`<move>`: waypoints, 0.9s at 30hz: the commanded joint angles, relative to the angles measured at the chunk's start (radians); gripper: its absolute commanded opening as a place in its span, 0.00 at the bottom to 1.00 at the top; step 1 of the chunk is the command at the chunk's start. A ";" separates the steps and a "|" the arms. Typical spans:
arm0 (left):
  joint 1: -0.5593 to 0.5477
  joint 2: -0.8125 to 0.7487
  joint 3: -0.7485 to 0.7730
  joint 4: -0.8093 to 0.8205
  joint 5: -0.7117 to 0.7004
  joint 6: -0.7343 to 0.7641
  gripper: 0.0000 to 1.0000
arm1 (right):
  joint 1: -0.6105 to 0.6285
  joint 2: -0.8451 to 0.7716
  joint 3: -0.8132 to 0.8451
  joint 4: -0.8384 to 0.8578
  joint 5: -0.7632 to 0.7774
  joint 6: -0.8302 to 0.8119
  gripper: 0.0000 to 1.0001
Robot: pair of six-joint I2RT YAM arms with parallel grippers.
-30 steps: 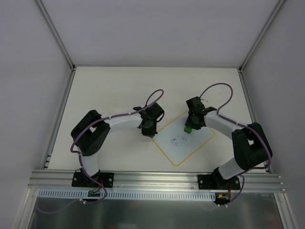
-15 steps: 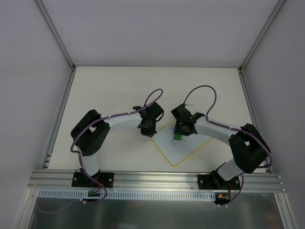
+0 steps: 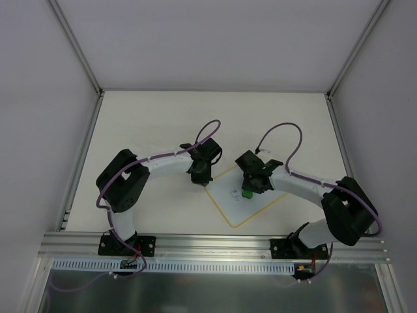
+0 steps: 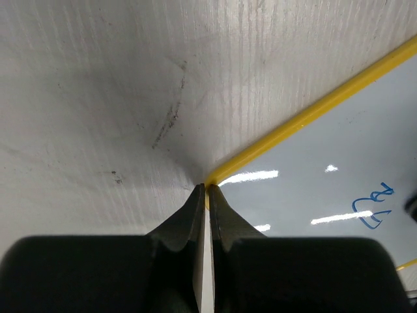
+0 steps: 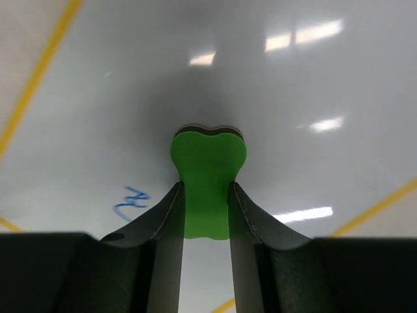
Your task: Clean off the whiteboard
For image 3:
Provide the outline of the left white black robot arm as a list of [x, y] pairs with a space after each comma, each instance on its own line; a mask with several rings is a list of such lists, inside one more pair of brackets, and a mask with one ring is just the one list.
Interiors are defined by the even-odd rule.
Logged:
[[212, 180], [212, 166], [222, 156], [222, 148], [209, 138], [204, 142], [184, 143], [177, 151], [139, 159], [123, 149], [98, 176], [99, 196], [96, 206], [109, 218], [109, 234], [102, 235], [98, 247], [101, 256], [133, 256], [136, 252], [153, 256], [149, 244], [155, 237], [140, 236], [134, 226], [134, 205], [148, 181], [177, 173], [187, 173], [191, 182], [207, 186]]

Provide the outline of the green whiteboard eraser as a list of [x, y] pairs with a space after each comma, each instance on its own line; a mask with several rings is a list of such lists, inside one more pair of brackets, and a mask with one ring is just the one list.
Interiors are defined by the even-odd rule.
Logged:
[[253, 198], [253, 192], [251, 190], [243, 190], [242, 191], [242, 197], [246, 199], [252, 199]]

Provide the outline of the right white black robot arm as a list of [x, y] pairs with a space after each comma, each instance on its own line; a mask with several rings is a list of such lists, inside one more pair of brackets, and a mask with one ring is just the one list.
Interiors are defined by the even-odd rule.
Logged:
[[263, 162], [248, 150], [235, 160], [242, 170], [242, 192], [263, 194], [280, 191], [307, 200], [324, 212], [324, 218], [307, 222], [290, 233], [281, 250], [297, 258], [307, 258], [319, 245], [340, 242], [354, 246], [374, 223], [382, 230], [376, 208], [351, 177], [338, 181], [320, 180], [296, 173], [287, 163], [271, 159]]

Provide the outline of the yellow framed whiteboard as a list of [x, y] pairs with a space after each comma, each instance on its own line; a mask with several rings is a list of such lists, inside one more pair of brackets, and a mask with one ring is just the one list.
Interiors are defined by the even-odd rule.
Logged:
[[264, 194], [243, 196], [243, 174], [234, 166], [217, 175], [205, 192], [231, 228], [238, 228], [287, 195], [285, 192], [268, 191]]

